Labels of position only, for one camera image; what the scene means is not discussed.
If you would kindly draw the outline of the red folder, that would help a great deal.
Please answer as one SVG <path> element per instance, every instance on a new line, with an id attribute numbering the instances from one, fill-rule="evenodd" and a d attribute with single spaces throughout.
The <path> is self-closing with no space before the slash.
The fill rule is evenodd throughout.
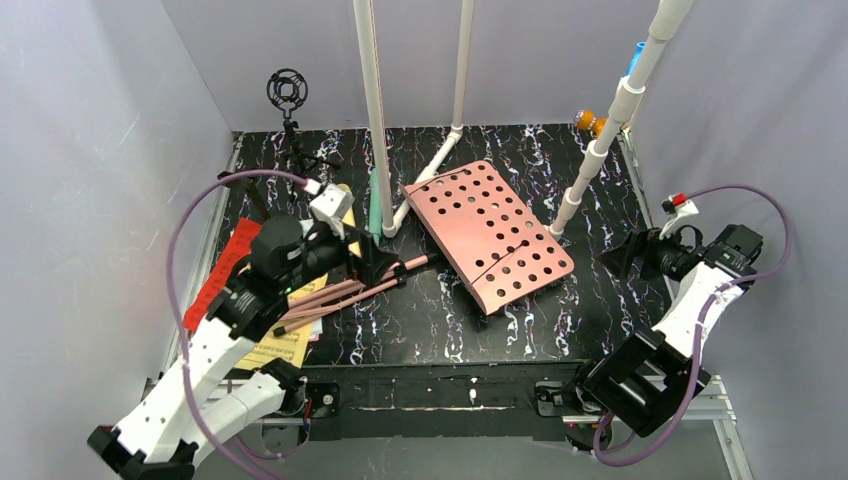
<path id="1" fill-rule="evenodd" d="M 208 312 L 211 302 L 225 286 L 233 267 L 250 252 L 250 243 L 259 233 L 261 225 L 247 218 L 240 218 L 232 235 L 224 246 L 207 280 L 196 299 L 187 309 L 183 326 L 194 333 Z"/>

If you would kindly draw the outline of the yellow sheet music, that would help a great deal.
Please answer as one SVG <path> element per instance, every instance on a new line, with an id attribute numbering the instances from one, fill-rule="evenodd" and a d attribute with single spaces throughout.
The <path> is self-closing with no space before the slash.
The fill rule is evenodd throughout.
<path id="1" fill-rule="evenodd" d="M 281 337 L 276 337 L 273 330 L 287 325 L 289 321 L 277 322 L 260 343 L 234 366 L 234 369 L 246 371 L 258 369 L 277 357 L 292 363 L 296 367 L 301 367 L 305 358 L 307 343 L 310 340 L 317 340 L 323 332 L 321 320 L 321 317 L 314 317 L 311 323 Z"/>

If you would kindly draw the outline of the pink music stand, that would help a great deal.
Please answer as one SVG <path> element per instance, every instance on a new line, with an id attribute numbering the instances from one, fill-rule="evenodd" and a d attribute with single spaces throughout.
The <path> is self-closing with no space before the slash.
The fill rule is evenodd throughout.
<path id="1" fill-rule="evenodd" d="M 407 185 L 402 193 L 486 315 L 574 270 L 564 248 L 486 161 Z"/>

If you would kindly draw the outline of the black tripod shock mount stand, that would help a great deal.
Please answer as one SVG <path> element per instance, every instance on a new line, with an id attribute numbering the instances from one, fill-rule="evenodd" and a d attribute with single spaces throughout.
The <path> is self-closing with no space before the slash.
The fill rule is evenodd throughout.
<path id="1" fill-rule="evenodd" d="M 295 69 L 282 68 L 272 73 L 266 83 L 266 97 L 282 113 L 284 141 L 288 150 L 286 159 L 291 159 L 301 174 L 308 174 L 318 165 L 326 165 L 338 172 L 338 162 L 308 154 L 303 150 L 299 123 L 292 118 L 294 111 L 301 108 L 308 99 L 309 88 L 305 77 Z"/>

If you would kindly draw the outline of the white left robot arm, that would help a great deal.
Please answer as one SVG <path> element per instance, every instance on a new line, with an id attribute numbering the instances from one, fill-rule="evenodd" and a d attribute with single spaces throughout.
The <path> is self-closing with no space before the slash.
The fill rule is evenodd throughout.
<path id="1" fill-rule="evenodd" d="M 399 256 L 365 230 L 343 225 L 335 232 L 321 221 L 304 229 L 291 216 L 265 221 L 187 338 L 183 355 L 131 413 L 112 427 L 96 427 L 89 447 L 122 479 L 192 478 L 212 450 L 280 409 L 301 387 L 303 373 L 277 358 L 201 406 L 288 312 L 289 294 L 338 267 L 367 287 L 403 268 Z"/>

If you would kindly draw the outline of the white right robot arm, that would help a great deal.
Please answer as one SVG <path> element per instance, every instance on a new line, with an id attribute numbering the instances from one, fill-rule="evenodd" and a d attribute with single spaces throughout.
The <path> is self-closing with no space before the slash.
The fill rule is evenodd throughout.
<path id="1" fill-rule="evenodd" d="M 678 293 L 662 319 L 649 329 L 633 331 L 612 352 L 590 361 L 575 380 L 578 397 L 611 412 L 640 437 L 670 419 L 685 398 L 689 378 L 700 393 L 711 379 L 694 368 L 699 342 L 695 329 L 706 338 L 727 303 L 751 286 L 754 261 L 763 238 L 741 224 L 730 224 L 709 244 L 701 232 L 692 246 L 683 244 L 683 231 L 667 238 L 660 229 L 631 231 L 618 247 L 599 255 L 601 264 L 625 279 L 633 266 L 643 280 L 666 277 L 678 284 Z"/>

